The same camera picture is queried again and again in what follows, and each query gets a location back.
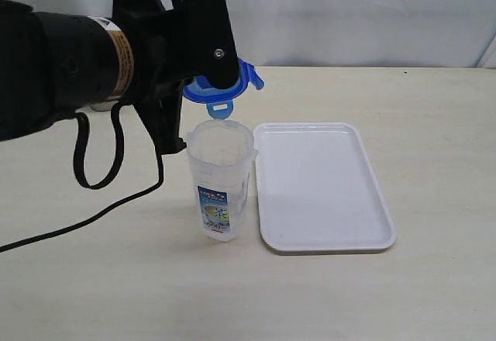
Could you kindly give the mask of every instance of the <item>clear plastic pitcher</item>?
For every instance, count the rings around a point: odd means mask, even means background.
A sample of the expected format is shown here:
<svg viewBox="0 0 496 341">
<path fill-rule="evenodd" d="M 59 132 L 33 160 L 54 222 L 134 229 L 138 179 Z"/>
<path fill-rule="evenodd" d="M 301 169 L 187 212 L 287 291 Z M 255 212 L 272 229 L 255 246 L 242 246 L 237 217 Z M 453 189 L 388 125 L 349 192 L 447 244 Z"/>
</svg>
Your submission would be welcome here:
<svg viewBox="0 0 496 341">
<path fill-rule="evenodd" d="M 209 120 L 188 134 L 200 229 L 228 242 L 239 235 L 245 219 L 253 134 L 231 120 Z"/>
</svg>

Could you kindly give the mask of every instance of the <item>white backdrop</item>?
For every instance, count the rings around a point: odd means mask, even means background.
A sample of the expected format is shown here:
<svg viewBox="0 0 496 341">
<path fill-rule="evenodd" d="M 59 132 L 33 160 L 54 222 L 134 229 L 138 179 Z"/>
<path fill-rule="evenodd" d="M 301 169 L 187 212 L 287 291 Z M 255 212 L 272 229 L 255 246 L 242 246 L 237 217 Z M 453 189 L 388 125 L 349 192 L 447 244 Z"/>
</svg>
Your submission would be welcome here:
<svg viewBox="0 0 496 341">
<path fill-rule="evenodd" d="M 97 16 L 112 5 L 20 1 Z M 239 54 L 255 64 L 496 67 L 496 0 L 227 1 Z"/>
</svg>

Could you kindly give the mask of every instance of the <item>blue lid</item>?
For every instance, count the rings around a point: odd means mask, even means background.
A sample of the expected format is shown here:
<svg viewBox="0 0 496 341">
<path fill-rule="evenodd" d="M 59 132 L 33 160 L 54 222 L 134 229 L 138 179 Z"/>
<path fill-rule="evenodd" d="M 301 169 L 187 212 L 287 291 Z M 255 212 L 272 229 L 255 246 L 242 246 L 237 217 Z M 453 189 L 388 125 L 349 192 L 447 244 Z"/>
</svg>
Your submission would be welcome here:
<svg viewBox="0 0 496 341">
<path fill-rule="evenodd" d="M 231 88 L 213 88 L 207 78 L 200 75 L 184 88 L 184 96 L 190 101 L 205 103 L 213 119 L 227 119 L 234 110 L 233 99 L 248 88 L 249 82 L 258 91 L 265 85 L 255 67 L 239 58 L 239 79 Z"/>
</svg>

